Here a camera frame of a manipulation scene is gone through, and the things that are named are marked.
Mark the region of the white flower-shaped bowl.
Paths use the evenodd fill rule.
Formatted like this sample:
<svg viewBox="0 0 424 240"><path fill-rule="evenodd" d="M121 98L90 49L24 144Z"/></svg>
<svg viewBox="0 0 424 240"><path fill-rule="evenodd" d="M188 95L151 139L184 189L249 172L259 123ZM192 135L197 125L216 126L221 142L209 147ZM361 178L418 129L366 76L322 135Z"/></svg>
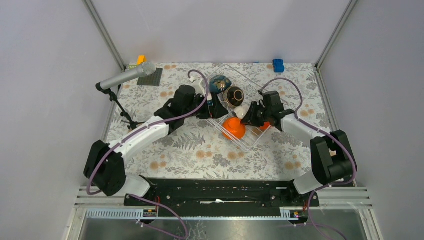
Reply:
<svg viewBox="0 0 424 240"><path fill-rule="evenodd" d="M248 113L248 111L249 111L249 107L247 105L240 105L240 106L237 106L233 110L233 113L235 114L235 116L237 118L239 118L240 120L242 120L246 116L246 114Z"/></svg>

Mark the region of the orange bowl white inside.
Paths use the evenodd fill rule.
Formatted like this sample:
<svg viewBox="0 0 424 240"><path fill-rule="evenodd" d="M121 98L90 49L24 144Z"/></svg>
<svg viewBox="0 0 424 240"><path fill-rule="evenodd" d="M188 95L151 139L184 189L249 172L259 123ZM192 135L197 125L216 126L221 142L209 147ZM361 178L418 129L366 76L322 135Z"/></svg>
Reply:
<svg viewBox="0 0 424 240"><path fill-rule="evenodd" d="M246 126L241 123L241 119L238 117L230 117L224 121L222 124L224 131L222 132L223 136L229 140L232 140L230 134L236 139L242 139L246 134Z"/></svg>

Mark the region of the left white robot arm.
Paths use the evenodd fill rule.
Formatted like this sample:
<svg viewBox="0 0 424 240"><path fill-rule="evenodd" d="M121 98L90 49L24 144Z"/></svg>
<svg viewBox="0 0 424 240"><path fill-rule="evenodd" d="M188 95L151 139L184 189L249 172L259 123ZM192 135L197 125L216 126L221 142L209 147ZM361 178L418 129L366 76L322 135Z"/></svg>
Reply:
<svg viewBox="0 0 424 240"><path fill-rule="evenodd" d="M83 171L89 185L97 191L87 191L92 196L103 193L133 195L144 206L152 204L155 192L142 176L126 173L126 165L140 151L184 125L185 119L219 119L229 111L221 103L217 93L204 96L190 85L180 86L162 108L127 135L111 142L96 141L89 152Z"/></svg>

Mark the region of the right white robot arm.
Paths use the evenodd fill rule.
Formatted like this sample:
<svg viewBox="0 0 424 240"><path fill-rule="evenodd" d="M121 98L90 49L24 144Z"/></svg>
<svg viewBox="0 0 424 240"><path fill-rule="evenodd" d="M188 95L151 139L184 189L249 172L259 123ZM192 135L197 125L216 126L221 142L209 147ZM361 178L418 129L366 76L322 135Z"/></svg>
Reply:
<svg viewBox="0 0 424 240"><path fill-rule="evenodd" d="M292 180L286 193L291 205L301 205L307 193L356 176L357 165L345 132L326 132L300 119L296 111L285 109L276 91L263 93L262 98L251 103L241 123L254 127L269 123L310 149L311 170Z"/></svg>

